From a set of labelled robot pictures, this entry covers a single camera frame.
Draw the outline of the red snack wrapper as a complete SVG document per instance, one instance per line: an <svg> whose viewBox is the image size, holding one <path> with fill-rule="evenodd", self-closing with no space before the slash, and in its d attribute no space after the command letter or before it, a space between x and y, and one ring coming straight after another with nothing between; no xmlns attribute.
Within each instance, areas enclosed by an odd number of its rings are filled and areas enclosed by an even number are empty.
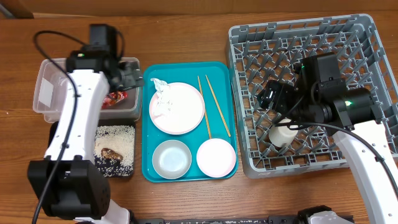
<svg viewBox="0 0 398 224"><path fill-rule="evenodd" d="M105 99L103 100L102 109L109 108L114 106L121 101L125 100L128 97L128 93L126 91L115 91L112 93L107 94Z"/></svg>

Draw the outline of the white cup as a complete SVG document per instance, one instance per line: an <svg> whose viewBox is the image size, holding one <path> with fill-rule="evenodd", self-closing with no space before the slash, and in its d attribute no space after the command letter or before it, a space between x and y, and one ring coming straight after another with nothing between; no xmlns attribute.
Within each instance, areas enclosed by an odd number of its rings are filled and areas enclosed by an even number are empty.
<svg viewBox="0 0 398 224"><path fill-rule="evenodd" d="M287 126L272 125L269 130L269 140L276 147L285 147L292 143L297 133L297 130L291 130Z"/></svg>

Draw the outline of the white tissue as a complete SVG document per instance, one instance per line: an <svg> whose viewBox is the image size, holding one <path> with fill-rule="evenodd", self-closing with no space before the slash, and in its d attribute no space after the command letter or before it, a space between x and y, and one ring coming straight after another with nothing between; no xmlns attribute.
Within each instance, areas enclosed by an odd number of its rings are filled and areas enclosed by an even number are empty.
<svg viewBox="0 0 398 224"><path fill-rule="evenodd" d="M152 114L154 116L175 114L177 112L178 90L158 78L151 78L151 81L154 82L155 95L157 96L157 103Z"/></svg>

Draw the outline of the brown food piece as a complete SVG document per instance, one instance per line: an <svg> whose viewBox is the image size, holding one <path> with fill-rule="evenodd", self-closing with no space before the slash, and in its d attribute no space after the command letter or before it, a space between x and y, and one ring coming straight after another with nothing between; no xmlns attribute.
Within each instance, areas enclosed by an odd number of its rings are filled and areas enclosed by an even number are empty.
<svg viewBox="0 0 398 224"><path fill-rule="evenodd" d="M118 161L122 161L123 160L123 156L122 155L120 155L119 153L117 153L114 150L109 149L109 148L102 148L101 156L104 159L114 159L114 160L118 160Z"/></svg>

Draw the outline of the grey bowl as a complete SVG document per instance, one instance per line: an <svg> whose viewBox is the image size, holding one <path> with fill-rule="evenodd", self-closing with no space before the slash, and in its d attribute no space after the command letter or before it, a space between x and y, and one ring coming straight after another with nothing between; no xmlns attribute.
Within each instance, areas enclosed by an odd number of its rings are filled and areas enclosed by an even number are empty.
<svg viewBox="0 0 398 224"><path fill-rule="evenodd" d="M152 156L156 173L164 179L174 180L184 176L192 164L192 153L188 146L178 140L160 143Z"/></svg>

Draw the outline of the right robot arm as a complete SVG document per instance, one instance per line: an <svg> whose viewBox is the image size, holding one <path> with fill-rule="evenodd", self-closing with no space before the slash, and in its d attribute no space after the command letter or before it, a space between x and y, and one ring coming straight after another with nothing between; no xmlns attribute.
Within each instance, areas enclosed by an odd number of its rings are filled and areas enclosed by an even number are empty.
<svg viewBox="0 0 398 224"><path fill-rule="evenodd" d="M397 223L397 165L371 92L347 88L333 52L302 59L295 72L295 85L269 80L257 96L262 109L281 114L270 140L287 139L286 128L325 128L351 169L370 223Z"/></svg>

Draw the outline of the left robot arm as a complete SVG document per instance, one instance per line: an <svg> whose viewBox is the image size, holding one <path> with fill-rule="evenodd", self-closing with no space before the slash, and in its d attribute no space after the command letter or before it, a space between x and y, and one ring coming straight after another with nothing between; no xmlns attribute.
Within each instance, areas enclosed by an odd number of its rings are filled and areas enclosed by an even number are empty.
<svg viewBox="0 0 398 224"><path fill-rule="evenodd" d="M44 211L80 223L134 223L134 214L111 199L109 182L95 166L94 149L106 95L144 84L139 61L73 51L61 72L68 89L57 129L44 158L30 161L27 171L38 198L32 221Z"/></svg>

